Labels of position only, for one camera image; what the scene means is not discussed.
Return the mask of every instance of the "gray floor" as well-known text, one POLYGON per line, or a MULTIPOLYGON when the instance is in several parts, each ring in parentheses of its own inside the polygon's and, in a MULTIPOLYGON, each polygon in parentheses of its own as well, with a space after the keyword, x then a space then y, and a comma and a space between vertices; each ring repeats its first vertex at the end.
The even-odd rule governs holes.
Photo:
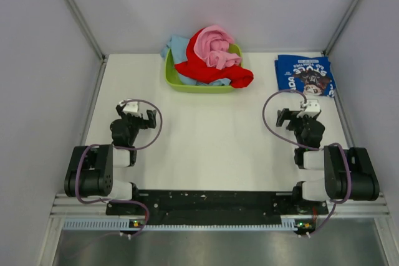
POLYGON ((291 232, 64 232, 54 266, 388 265, 374 221, 332 220, 311 239, 291 232))

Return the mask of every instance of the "light blue cloth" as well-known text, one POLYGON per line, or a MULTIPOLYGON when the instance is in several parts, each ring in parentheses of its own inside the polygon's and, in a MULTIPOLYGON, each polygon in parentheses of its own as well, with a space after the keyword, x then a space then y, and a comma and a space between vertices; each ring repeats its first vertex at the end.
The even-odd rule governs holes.
MULTIPOLYGON (((182 62, 187 61, 187 55, 186 55, 186 49, 188 46, 190 39, 187 39, 186 37, 181 37, 181 36, 176 36, 172 35, 169 42, 166 44, 165 48, 162 49, 161 51, 161 56, 163 59, 166 58, 166 55, 168 54, 169 49, 172 51, 172 56, 173 56, 173 61, 175 62, 175 65, 180 64, 182 62)), ((209 84, 199 82, 195 79, 189 78, 187 76, 184 76, 180 73, 178 73, 179 79, 183 84, 185 85, 201 85, 201 86, 209 86, 209 87, 217 87, 217 86, 223 86, 223 85, 230 85, 231 80, 228 78, 222 78, 215 80, 214 82, 211 82, 209 84)))

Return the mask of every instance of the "folded cloth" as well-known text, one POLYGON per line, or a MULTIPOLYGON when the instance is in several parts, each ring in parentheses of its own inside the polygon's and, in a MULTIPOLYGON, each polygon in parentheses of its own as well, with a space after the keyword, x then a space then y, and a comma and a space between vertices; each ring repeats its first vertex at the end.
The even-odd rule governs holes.
POLYGON ((306 95, 335 95, 329 58, 278 55, 274 62, 279 90, 292 89, 306 95))
POLYGON ((180 74, 204 83, 211 83, 218 79, 228 78, 230 85, 235 88, 247 87, 254 79, 250 70, 233 65, 223 70, 209 68, 194 52, 194 45, 202 30, 198 31, 188 43, 186 49, 187 61, 175 64, 175 69, 180 74))
POLYGON ((237 54, 229 53, 230 44, 234 38, 218 25, 205 27, 194 45, 195 54, 206 62, 208 67, 222 70, 232 65, 239 65, 241 58, 237 54))
MULTIPOLYGON (((182 62, 187 61, 187 56, 186 56, 186 49, 187 45, 189 43, 190 39, 187 39, 186 37, 181 37, 181 36, 176 36, 172 35, 169 42, 166 44, 165 48, 161 51, 161 56, 165 59, 166 56, 168 55, 169 50, 172 51, 172 56, 173 56, 173 61, 175 64, 180 64, 182 62)), ((230 79, 228 78, 222 78, 215 80, 209 84, 199 82, 195 79, 189 78, 187 76, 184 76, 182 74, 179 74, 179 79, 181 82, 183 82, 185 85, 209 85, 209 86, 222 86, 222 85, 230 85, 230 79)))

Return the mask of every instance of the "green plastic bin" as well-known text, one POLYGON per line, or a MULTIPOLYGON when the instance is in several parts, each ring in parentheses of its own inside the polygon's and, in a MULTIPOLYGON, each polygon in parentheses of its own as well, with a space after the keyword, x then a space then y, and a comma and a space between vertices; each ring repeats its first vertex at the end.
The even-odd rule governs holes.
MULTIPOLYGON (((236 44, 230 45, 229 52, 236 53, 240 57, 243 57, 241 49, 236 44)), ((165 80, 171 88, 177 90, 178 92, 184 93, 229 93, 235 89, 230 85, 224 87, 204 87, 183 84, 179 79, 177 71, 175 70, 175 63, 173 61, 171 50, 169 50, 165 59, 165 80)))

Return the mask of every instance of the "white wall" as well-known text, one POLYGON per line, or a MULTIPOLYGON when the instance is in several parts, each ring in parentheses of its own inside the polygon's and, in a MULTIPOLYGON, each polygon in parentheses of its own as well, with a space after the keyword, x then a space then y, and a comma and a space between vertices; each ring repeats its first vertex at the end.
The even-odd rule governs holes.
POLYGON ((99 62, 63 0, 0 8, 0 264, 31 266, 99 62))
POLYGON ((399 0, 363 0, 330 58, 356 144, 399 225, 399 0))
POLYGON ((159 52, 220 24, 246 51, 324 50, 351 0, 76 0, 103 51, 159 52))

